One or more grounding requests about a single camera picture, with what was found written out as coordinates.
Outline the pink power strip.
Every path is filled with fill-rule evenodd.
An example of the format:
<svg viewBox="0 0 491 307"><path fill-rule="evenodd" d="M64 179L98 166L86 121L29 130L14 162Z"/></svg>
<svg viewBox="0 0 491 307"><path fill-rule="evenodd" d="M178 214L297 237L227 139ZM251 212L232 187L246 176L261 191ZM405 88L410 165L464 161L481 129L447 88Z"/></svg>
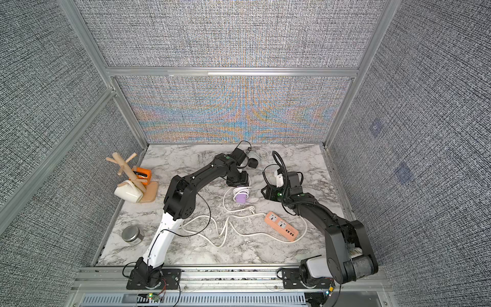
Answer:
<svg viewBox="0 0 491 307"><path fill-rule="evenodd" d="M274 212L270 211L266 213L264 221L268 224L268 226L274 229L278 234L282 235L289 242L294 242L299 235L299 231L296 228L287 223Z"/></svg>

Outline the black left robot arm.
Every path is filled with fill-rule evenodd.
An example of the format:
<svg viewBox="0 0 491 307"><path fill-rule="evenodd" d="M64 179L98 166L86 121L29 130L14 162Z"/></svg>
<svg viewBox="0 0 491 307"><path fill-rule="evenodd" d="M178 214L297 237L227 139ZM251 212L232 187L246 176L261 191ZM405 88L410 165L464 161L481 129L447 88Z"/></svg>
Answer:
<svg viewBox="0 0 491 307"><path fill-rule="evenodd" d="M189 175L176 175L171 179L161 222L148 249L132 270L132 281L139 278L144 287L157 287L167 250L178 227L194 212L199 192L218 178L225 179L232 188L248 184L249 176L242 165L247 159L248 153L237 147L232 153L217 154L210 163Z"/></svg>

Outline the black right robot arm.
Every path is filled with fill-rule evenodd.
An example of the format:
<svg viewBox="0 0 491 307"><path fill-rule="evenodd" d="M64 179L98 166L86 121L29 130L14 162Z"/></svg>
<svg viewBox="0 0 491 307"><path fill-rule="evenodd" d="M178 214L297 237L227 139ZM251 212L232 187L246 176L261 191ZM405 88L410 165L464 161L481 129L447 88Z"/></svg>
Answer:
<svg viewBox="0 0 491 307"><path fill-rule="evenodd" d="M278 183L261 190L266 200L280 202L309 221L325 239L326 254L300 262L300 280L314 287L321 279L345 284L378 273L378 263L364 225L338 216L310 193L303 191L303 175L276 170Z"/></svg>

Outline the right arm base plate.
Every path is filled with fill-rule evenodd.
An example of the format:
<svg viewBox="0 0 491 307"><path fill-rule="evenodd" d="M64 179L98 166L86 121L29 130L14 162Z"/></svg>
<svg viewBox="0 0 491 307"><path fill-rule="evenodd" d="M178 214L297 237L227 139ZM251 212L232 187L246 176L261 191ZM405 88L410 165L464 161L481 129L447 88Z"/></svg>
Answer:
<svg viewBox="0 0 491 307"><path fill-rule="evenodd" d="M329 289L335 285L332 278L316 278L306 269L282 267L277 270L285 289Z"/></svg>

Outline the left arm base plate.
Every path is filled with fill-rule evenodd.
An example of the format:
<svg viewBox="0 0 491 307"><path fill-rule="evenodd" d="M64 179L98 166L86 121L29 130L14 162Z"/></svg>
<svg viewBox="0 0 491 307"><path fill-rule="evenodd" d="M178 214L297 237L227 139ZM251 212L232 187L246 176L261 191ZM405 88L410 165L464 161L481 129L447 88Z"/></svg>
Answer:
<svg viewBox="0 0 491 307"><path fill-rule="evenodd" d="M182 275L181 269L161 269L148 275L142 270L132 270L127 290L177 290Z"/></svg>

